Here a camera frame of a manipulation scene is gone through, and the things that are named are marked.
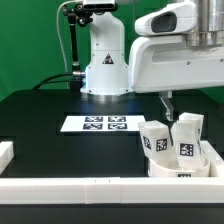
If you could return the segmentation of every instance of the green wall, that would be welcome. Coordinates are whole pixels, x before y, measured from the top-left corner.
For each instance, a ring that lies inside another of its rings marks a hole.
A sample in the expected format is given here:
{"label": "green wall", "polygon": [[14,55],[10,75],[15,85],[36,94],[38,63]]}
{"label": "green wall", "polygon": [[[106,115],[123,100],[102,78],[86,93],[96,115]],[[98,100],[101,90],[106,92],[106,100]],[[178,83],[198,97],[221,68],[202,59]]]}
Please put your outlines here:
{"label": "green wall", "polygon": [[[30,89],[43,79],[64,72],[56,33],[56,12],[63,0],[1,0],[0,8],[0,100],[10,93]],[[136,18],[164,7],[168,0],[136,2]],[[133,24],[133,5],[120,6],[114,13],[126,28],[126,61],[137,37]],[[67,21],[61,16],[60,26],[68,59],[71,61]],[[78,46],[82,68],[90,60],[89,29],[78,28]],[[48,88],[66,88],[65,84]],[[212,98],[224,102],[224,89],[206,89]]]}

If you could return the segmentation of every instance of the white paper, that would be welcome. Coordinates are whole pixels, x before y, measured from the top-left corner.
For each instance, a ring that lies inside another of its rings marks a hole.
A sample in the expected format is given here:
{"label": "white paper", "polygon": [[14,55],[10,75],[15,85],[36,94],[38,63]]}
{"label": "white paper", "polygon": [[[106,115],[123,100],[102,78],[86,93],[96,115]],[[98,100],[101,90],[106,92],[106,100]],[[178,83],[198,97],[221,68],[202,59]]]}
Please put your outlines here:
{"label": "white paper", "polygon": [[67,116],[61,132],[139,131],[139,122],[145,122],[144,116]]}

